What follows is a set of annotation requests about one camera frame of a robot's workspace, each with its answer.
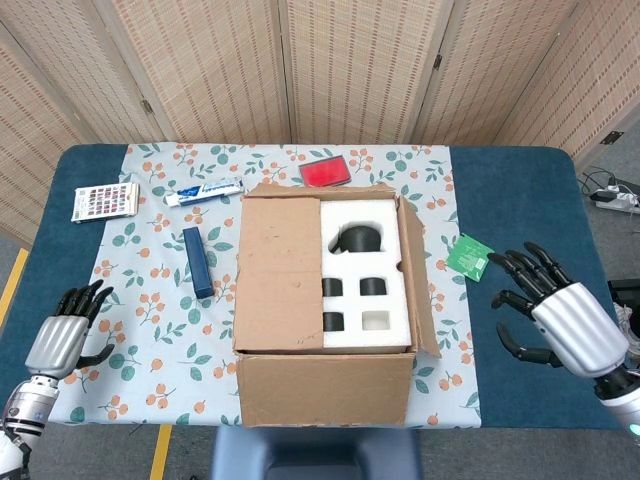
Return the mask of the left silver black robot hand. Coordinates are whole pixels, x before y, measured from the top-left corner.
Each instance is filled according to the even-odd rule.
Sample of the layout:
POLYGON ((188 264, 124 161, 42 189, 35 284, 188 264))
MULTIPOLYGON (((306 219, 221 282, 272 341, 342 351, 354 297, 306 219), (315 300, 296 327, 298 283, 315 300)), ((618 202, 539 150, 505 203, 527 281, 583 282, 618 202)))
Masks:
POLYGON ((112 293, 112 287, 103 288, 102 280, 67 290, 36 335, 25 361, 28 372, 62 380, 74 370, 104 362, 113 352, 113 344, 95 355, 83 356, 82 351, 97 314, 112 293))

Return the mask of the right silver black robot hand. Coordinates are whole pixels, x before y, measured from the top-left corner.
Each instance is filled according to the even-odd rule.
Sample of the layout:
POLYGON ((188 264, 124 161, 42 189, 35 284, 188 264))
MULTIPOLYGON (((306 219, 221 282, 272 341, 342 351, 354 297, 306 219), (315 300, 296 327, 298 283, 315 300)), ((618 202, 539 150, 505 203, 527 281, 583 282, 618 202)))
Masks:
POLYGON ((500 291, 491 307, 508 305, 526 316, 549 348, 525 348, 512 340, 506 326, 496 330, 503 346, 522 361, 564 367, 582 378, 596 379, 621 367, 629 342, 611 316, 582 283, 573 280, 544 248, 524 244, 526 253, 491 252, 490 262, 500 266, 521 289, 500 291))

